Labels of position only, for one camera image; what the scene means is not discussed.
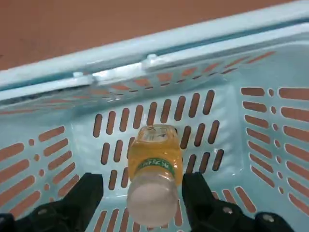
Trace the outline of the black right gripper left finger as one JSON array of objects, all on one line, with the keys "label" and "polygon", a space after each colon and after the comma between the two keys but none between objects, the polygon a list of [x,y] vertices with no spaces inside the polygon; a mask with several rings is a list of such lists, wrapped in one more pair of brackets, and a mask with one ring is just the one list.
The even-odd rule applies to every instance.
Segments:
[{"label": "black right gripper left finger", "polygon": [[30,214],[14,219],[1,213],[2,232],[84,232],[103,197],[101,174],[85,173],[67,195],[59,201],[46,203]]}]

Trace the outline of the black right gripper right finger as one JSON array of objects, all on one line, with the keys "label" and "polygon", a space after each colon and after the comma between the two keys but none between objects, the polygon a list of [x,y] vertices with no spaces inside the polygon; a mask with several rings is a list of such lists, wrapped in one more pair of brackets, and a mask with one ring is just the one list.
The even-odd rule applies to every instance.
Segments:
[{"label": "black right gripper right finger", "polygon": [[182,196],[193,232],[292,232],[279,215],[259,212],[250,218],[234,203],[216,199],[201,173],[183,175]]}]

